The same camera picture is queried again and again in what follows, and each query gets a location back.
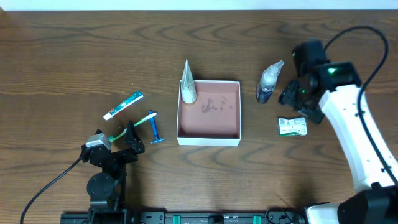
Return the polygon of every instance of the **toothpaste tube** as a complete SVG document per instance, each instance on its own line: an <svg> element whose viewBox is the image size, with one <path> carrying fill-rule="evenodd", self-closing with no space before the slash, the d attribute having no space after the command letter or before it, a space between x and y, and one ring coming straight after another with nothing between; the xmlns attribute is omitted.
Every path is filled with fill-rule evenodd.
<svg viewBox="0 0 398 224"><path fill-rule="evenodd" d="M105 121L113 118L117 115L118 112L122 111L123 109L127 108L128 106L132 105L137 100L143 98L144 95L140 91L136 91L133 93L129 98L125 99L119 105L117 105L114 109L111 109L106 115L104 115Z"/></svg>

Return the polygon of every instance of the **spray bottle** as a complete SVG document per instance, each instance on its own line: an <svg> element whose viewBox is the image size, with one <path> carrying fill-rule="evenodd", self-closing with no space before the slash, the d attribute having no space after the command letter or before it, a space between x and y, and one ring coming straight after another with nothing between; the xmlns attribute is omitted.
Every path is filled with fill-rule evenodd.
<svg viewBox="0 0 398 224"><path fill-rule="evenodd" d="M284 63L285 62L281 60L275 65L268 67L268 69L265 69L262 73L256 90L256 97L259 103L267 103L271 97L272 92L275 90L276 80L278 79L278 75Z"/></svg>

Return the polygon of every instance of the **label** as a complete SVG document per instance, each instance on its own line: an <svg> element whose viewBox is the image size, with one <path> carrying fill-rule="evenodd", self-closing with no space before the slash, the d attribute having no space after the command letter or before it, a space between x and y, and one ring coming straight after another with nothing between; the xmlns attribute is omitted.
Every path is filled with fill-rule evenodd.
<svg viewBox="0 0 398 224"><path fill-rule="evenodd" d="M307 122L305 118L278 119L279 136L307 135Z"/></svg>

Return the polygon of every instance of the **green clip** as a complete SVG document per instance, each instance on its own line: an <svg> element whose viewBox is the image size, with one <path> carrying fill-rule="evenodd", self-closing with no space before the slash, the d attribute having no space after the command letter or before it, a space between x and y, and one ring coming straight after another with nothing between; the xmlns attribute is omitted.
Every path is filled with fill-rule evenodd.
<svg viewBox="0 0 398 224"><path fill-rule="evenodd" d="M173 215L173 224L181 224L181 216Z"/></svg>
<svg viewBox="0 0 398 224"><path fill-rule="evenodd" d="M253 224L261 224L261 216L254 215L253 216Z"/></svg>

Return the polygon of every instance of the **green light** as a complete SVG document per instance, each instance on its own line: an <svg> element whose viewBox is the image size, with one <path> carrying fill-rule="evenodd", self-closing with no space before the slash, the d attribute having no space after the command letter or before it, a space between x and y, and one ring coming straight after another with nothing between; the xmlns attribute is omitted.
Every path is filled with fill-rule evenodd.
<svg viewBox="0 0 398 224"><path fill-rule="evenodd" d="M328 72L330 75L333 74L333 72L335 72L336 70L336 68L328 68Z"/></svg>

